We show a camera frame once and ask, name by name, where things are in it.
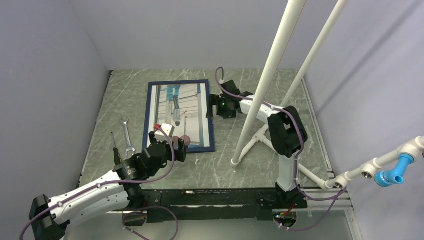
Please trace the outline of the blue wooden picture frame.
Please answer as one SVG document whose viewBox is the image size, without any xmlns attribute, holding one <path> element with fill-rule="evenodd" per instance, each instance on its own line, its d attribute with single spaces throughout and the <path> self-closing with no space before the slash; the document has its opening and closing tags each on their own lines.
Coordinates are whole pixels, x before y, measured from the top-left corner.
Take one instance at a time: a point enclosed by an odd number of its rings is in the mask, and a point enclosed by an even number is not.
<svg viewBox="0 0 424 240">
<path fill-rule="evenodd" d="M 156 124 L 170 124 L 173 136 L 190 137 L 188 153 L 216 150 L 212 119 L 207 118 L 210 82 L 207 79 L 148 83 L 142 147 L 150 143 Z"/>
</svg>

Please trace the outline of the black yellow screwdriver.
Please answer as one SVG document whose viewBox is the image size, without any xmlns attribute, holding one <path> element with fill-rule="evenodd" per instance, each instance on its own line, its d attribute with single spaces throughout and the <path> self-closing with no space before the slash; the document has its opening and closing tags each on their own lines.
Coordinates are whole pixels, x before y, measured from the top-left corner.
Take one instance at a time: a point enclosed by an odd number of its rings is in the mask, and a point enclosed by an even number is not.
<svg viewBox="0 0 424 240">
<path fill-rule="evenodd" d="M 116 145 L 114 133 L 111 132 L 110 135 L 111 135 L 112 146 L 113 146 L 113 148 L 112 148 L 112 150 L 113 150 L 113 161 L 114 161 L 114 164 L 117 166 L 117 165 L 122 163 L 122 158 L 121 158 L 120 152 L 119 152 L 117 145 Z"/>
</svg>

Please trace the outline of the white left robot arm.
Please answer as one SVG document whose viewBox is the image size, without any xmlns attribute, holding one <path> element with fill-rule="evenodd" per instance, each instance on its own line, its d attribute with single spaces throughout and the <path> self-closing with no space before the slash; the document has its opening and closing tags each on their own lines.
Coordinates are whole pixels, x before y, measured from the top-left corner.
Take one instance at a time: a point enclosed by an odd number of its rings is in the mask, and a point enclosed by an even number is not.
<svg viewBox="0 0 424 240">
<path fill-rule="evenodd" d="M 33 199 L 29 222 L 21 231 L 32 229 L 37 240 L 62 240 L 72 229 L 92 218 L 115 210 L 137 210 L 146 205 L 142 184 L 160 181 L 169 175 L 155 175 L 168 163 L 184 162 L 190 137 L 166 135 L 161 129 L 149 134 L 152 143 L 141 153 L 121 160 L 115 158 L 114 169 L 100 178 L 65 194 L 47 197 L 42 194 Z"/>
</svg>

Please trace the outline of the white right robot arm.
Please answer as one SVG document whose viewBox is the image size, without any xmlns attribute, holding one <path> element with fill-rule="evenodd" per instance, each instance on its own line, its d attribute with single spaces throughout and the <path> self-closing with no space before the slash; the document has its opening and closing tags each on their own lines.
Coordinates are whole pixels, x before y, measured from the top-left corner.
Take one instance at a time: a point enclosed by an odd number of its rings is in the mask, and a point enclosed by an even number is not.
<svg viewBox="0 0 424 240">
<path fill-rule="evenodd" d="M 241 92 L 233 80 L 217 81 L 221 94 L 210 94 L 208 97 L 207 118 L 214 114 L 223 119 L 232 119 L 237 114 L 248 114 L 254 95 L 250 92 Z M 295 107 L 281 108 L 263 102 L 259 108 L 256 119 L 268 126 L 270 142 L 273 150 L 279 157 L 279 175 L 277 186 L 281 189 L 275 194 L 276 203 L 287 208 L 295 201 L 292 190 L 297 188 L 298 167 L 295 159 L 298 158 L 308 135 L 300 115 Z"/>
</svg>

